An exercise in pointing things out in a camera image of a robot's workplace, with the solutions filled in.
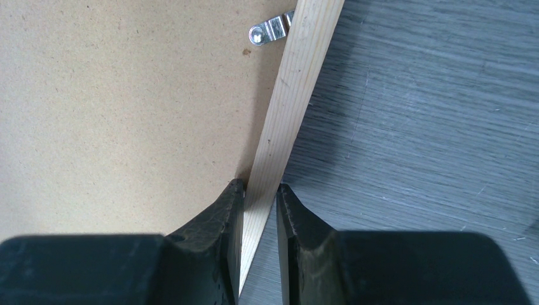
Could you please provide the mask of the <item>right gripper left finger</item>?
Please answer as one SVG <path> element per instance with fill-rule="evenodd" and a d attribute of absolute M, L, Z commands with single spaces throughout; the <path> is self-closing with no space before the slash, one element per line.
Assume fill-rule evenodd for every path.
<path fill-rule="evenodd" d="M 27 235 L 1 244 L 2 304 L 237 304 L 243 182 L 160 234 Z"/>

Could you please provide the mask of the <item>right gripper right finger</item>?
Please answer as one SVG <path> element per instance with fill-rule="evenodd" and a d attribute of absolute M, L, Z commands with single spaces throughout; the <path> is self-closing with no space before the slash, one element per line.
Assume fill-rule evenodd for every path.
<path fill-rule="evenodd" d="M 276 193 L 284 304 L 529 304 L 502 249 L 455 231 L 339 231 Z"/>

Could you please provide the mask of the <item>wooden picture frame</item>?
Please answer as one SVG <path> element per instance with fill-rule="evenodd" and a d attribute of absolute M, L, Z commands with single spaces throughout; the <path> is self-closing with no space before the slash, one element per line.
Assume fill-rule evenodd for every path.
<path fill-rule="evenodd" d="M 240 179 L 240 295 L 342 8 L 2 1 L 1 244 L 166 236 Z M 285 38 L 250 42 L 290 10 Z"/>

